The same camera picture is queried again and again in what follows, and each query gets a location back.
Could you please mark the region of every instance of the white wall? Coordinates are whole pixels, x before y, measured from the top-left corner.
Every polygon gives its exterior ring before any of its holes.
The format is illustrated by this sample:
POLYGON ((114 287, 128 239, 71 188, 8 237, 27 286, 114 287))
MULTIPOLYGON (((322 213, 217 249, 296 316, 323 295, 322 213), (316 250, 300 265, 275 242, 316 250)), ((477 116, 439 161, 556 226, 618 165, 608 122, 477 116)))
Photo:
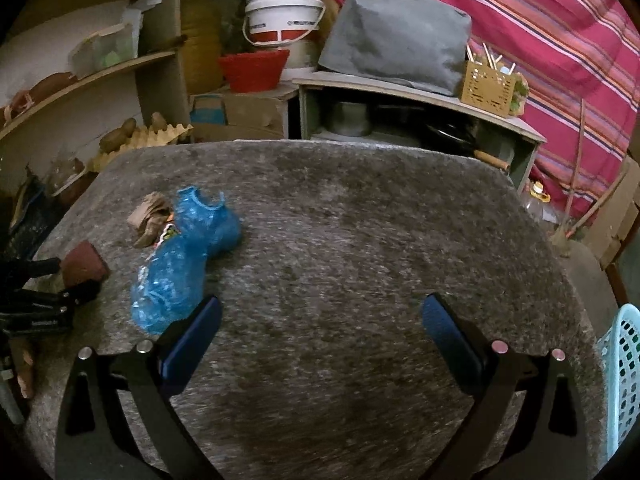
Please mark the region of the white wall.
MULTIPOLYGON (((69 52, 96 30, 120 22, 127 2, 79 9, 50 20, 0 46, 0 105, 22 86, 31 88, 56 72, 69 72, 69 52)), ((108 78, 49 105, 0 140, 0 187, 13 194, 25 166, 40 177, 63 146, 87 162, 98 140, 122 122, 142 122, 133 73, 108 78)))

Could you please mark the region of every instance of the light blue plastic basket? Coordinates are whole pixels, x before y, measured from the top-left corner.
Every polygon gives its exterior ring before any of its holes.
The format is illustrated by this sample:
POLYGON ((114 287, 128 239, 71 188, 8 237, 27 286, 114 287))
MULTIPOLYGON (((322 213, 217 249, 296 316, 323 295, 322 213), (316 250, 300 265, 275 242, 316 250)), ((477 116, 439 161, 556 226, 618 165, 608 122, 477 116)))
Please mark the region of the light blue plastic basket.
POLYGON ((601 340, 607 378, 607 459, 636 421, 640 410, 640 310, 623 305, 601 340))

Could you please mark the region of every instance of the metal screw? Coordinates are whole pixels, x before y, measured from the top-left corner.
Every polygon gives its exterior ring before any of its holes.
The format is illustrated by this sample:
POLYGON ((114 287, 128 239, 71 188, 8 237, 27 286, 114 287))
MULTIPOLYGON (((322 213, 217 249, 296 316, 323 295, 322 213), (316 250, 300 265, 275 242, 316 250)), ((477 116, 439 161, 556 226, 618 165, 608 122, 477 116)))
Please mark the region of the metal screw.
POLYGON ((497 354, 506 354, 509 351, 509 345, 504 341, 500 341, 496 339, 493 343, 491 343, 492 350, 497 354))
POLYGON ((81 358, 82 361, 84 361, 85 359, 91 357, 92 353, 94 353, 94 351, 91 350, 88 346, 85 346, 78 352, 78 357, 81 358))
POLYGON ((559 349, 559 348, 554 348, 551 351, 551 355, 552 357, 556 360, 556 361, 564 361, 566 359, 566 355, 564 354, 564 352, 559 349))
POLYGON ((149 339, 145 339, 144 341, 140 341, 136 345, 136 350, 141 354, 148 354, 154 347, 153 341, 149 341, 149 339))

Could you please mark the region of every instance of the red bowl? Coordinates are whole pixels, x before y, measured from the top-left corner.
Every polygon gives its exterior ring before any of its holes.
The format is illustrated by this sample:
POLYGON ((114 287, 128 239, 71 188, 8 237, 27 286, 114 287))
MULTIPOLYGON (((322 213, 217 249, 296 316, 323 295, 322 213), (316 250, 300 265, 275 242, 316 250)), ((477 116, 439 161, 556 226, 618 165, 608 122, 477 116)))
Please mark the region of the red bowl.
POLYGON ((263 50, 223 56, 218 62, 232 91, 263 92, 276 88, 288 57, 287 49, 263 50))

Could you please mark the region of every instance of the fuzzy tablecloth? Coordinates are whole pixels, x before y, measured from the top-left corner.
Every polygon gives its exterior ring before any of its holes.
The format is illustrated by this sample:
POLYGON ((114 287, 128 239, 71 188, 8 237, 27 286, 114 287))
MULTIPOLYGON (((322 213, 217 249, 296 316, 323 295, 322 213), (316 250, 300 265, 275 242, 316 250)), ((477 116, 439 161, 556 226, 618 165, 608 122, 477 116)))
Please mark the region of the fuzzy tablecloth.
MULTIPOLYGON (((58 409, 80 348, 129 350, 129 287, 149 250, 127 216, 152 191, 225 192, 241 245, 209 267, 222 328, 175 409, 228 480, 417 479, 471 406, 426 336, 420 303, 457 313, 516 350, 570 357, 590 474, 602 372, 584 311, 510 181, 476 160, 411 148, 304 141, 137 150, 100 174, 42 246, 91 241, 111 269, 75 329, 41 344, 26 435, 52 471, 58 409)), ((126 412, 130 396, 123 395, 126 412)), ((504 430, 510 430, 514 402, 504 430)), ((143 455, 155 451, 131 414, 143 455)), ((498 459, 505 436, 487 463, 498 459)))

